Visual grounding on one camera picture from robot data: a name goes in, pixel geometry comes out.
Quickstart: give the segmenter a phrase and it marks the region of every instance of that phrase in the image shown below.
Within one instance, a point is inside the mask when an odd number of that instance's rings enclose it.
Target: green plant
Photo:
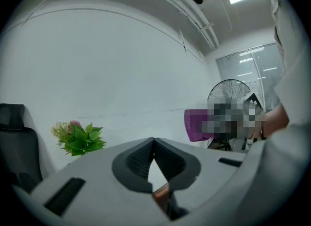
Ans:
[[[93,127],[93,123],[83,129],[79,122],[71,121],[57,123],[52,127],[52,134],[58,138],[58,145],[63,145],[71,156],[84,155],[88,152],[102,149],[105,141],[101,140],[102,127]]]

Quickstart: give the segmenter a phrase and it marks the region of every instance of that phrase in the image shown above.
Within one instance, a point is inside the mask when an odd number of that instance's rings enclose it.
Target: ceiling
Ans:
[[[209,22],[214,23],[220,44],[274,25],[270,0],[243,0],[235,4],[229,0],[203,0],[198,6]]]

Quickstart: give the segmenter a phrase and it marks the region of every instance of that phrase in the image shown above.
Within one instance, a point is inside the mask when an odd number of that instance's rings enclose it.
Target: person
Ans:
[[[248,138],[268,137],[290,123],[311,121],[310,40],[293,8],[286,0],[271,0],[275,40],[283,65],[283,78],[275,90],[281,103],[261,116]]]

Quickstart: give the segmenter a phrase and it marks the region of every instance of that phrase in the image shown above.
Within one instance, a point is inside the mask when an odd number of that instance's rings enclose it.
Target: white wall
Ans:
[[[274,41],[274,28],[272,27],[252,31],[233,40],[228,40],[222,43],[218,49],[206,55],[207,69],[209,77],[212,80],[212,86],[221,81],[216,59],[249,49],[251,47],[259,46],[261,44],[273,43]]]
[[[52,137],[56,122],[103,126],[107,147],[146,137],[190,143],[183,112],[211,89],[207,69],[176,41],[103,11],[32,18],[1,38],[0,59],[0,102],[26,106],[44,176],[75,159]]]

